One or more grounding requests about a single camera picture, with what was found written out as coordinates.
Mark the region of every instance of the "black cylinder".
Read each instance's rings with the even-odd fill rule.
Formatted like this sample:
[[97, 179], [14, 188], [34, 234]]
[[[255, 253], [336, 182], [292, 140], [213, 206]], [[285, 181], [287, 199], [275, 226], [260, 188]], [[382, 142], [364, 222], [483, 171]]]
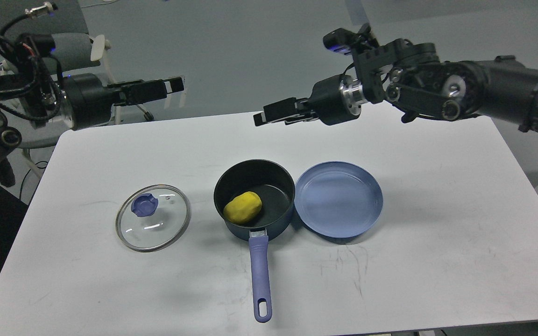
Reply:
[[[261, 212], [246, 224], [234, 224], [224, 216], [224, 208], [246, 191], [261, 198]], [[294, 193], [292, 176], [282, 166], [268, 160], [248, 160], [229, 168], [220, 177], [213, 201], [228, 229], [238, 238], [248, 240], [251, 231], [265, 229], [269, 239], [273, 239], [290, 224]]]
[[528, 121], [538, 90], [538, 70], [513, 59], [475, 62], [486, 77], [482, 105], [477, 113], [514, 124]]
[[109, 121], [113, 92], [94, 74], [64, 77], [64, 89], [72, 105], [72, 130]]

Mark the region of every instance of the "handle hole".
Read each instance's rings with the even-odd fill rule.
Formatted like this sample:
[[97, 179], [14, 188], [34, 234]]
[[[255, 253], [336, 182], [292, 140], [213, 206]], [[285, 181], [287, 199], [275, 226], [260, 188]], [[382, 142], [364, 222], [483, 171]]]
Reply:
[[267, 316], [267, 300], [260, 299], [257, 304], [259, 306], [259, 316], [260, 317]]

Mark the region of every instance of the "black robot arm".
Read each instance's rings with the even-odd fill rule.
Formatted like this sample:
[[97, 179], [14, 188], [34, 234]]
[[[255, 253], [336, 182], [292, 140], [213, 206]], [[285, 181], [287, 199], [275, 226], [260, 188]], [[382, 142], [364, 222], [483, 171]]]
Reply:
[[538, 132], [538, 70], [514, 56], [492, 61], [440, 62], [432, 43], [397, 39], [379, 45], [368, 24], [358, 33], [338, 28], [325, 35], [331, 51], [352, 55], [356, 78], [323, 79], [309, 98], [288, 98], [263, 107], [257, 126], [321, 120], [327, 125], [357, 119], [361, 104], [386, 100], [403, 123], [416, 118], [457, 121], [486, 115]]

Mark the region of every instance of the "saucepan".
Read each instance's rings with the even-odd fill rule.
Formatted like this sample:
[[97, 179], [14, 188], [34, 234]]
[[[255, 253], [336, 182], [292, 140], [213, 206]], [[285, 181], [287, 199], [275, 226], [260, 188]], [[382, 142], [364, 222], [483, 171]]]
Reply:
[[[232, 223], [224, 216], [224, 207], [247, 191], [253, 191], [261, 198], [261, 212], [248, 223]], [[267, 247], [269, 240], [290, 224], [294, 194], [292, 176], [282, 166], [267, 160], [240, 162], [229, 168], [215, 186], [213, 200], [217, 212], [235, 236], [248, 241], [254, 315], [259, 322], [269, 321], [273, 314]]]

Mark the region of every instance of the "lid rim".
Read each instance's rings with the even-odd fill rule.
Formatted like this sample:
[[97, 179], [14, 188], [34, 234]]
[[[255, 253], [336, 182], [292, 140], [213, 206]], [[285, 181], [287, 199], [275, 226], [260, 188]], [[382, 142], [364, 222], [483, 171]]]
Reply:
[[[122, 215], [124, 215], [124, 212], [126, 212], [126, 209], [128, 208], [129, 204], [132, 204], [132, 202], [135, 200], [135, 198], [137, 198], [137, 196], [140, 196], [141, 194], [145, 193], [145, 191], [150, 191], [152, 189], [170, 189], [171, 191], [178, 193], [184, 199], [184, 203], [186, 204], [186, 217], [184, 218], [184, 222], [182, 223], [180, 229], [173, 236], [171, 236], [166, 242], [163, 242], [156, 246], [139, 247], [139, 246], [129, 243], [124, 237], [124, 234], [122, 234], [121, 228], [120, 228], [121, 217]], [[178, 189], [177, 187], [174, 187], [173, 185], [168, 185], [168, 184], [149, 185], [149, 187], [144, 187], [143, 189], [129, 196], [128, 199], [124, 202], [124, 204], [122, 204], [120, 210], [118, 211], [115, 217], [115, 232], [117, 233], [120, 240], [124, 243], [124, 245], [126, 245], [126, 247], [132, 249], [133, 251], [153, 252], [153, 251], [158, 251], [160, 249], [163, 249], [163, 247], [167, 247], [171, 243], [176, 241], [177, 238], [179, 238], [179, 236], [181, 236], [182, 233], [184, 233], [184, 231], [186, 230], [186, 227], [188, 227], [188, 223], [190, 223], [190, 217], [191, 217], [190, 201], [188, 200], [186, 195], [182, 193], [180, 189]]]

